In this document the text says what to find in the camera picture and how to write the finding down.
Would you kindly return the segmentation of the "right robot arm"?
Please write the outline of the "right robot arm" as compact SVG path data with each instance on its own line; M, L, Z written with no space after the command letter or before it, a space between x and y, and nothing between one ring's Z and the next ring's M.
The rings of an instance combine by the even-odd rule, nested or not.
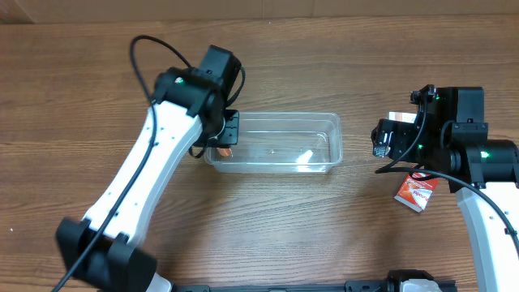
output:
M378 173L444 178L470 236L481 291L518 289L518 147L491 140L481 87L413 91L413 122L383 118L371 133Z

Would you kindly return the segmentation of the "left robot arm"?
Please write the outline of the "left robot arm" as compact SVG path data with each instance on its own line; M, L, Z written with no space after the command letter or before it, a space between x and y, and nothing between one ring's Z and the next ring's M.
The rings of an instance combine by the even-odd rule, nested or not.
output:
M171 291L157 260L142 250L154 210L179 162L194 148L230 148L238 142L239 112L231 109L244 78L234 54L215 45L198 67L187 63L157 76L144 91L148 114L111 184L81 221L63 219L56 231L66 274L100 291Z

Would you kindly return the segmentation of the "orange tube white cap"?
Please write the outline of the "orange tube white cap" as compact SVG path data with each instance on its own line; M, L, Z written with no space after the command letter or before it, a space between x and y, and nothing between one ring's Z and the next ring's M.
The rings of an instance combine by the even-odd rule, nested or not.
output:
M233 155L231 148L218 148L217 151L222 157L231 157Z

